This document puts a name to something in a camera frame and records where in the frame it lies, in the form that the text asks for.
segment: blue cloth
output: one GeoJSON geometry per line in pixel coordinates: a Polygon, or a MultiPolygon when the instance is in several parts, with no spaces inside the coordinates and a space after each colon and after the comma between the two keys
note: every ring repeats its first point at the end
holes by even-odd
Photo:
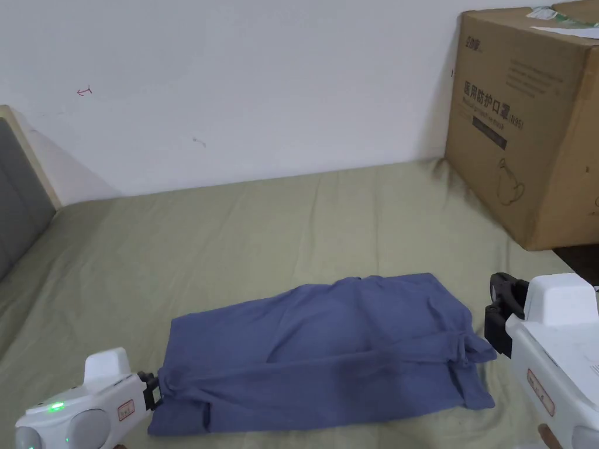
{"type": "Polygon", "coordinates": [[[495,404],[497,354],[431,274],[347,278],[173,320],[151,435],[302,430],[495,404]]]}

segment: green led light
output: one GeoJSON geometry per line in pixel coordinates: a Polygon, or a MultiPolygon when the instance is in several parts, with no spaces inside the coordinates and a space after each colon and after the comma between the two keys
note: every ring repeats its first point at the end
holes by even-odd
{"type": "Polygon", "coordinates": [[[56,402],[55,404],[50,405],[50,411],[59,411],[65,408],[64,402],[56,402]]]}

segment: green bed sheet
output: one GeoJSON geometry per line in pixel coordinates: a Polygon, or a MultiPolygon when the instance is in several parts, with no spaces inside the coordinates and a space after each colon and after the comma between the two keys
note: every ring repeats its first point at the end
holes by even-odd
{"type": "MultiPolygon", "coordinates": [[[[402,163],[60,210],[0,284],[0,435],[83,379],[85,358],[125,347],[161,366],[174,317],[347,276],[433,273],[483,333],[489,276],[570,271],[520,248],[443,160],[402,163]]],[[[497,406],[312,432],[155,439],[128,449],[510,448],[535,440],[534,409],[502,356],[481,369],[497,406]]]]}

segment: gray headboard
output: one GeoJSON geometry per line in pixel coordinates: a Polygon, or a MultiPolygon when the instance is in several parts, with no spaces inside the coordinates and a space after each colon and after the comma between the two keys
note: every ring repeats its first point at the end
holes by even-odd
{"type": "Polygon", "coordinates": [[[56,208],[31,164],[31,148],[14,116],[0,108],[1,280],[44,232],[56,208]]]}

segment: cardboard box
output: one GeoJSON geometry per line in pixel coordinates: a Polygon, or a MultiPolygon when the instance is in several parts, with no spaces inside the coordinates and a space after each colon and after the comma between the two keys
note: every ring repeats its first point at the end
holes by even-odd
{"type": "Polygon", "coordinates": [[[599,39],[532,28],[596,22],[598,0],[462,16],[446,158],[528,250],[599,242],[599,39]]]}

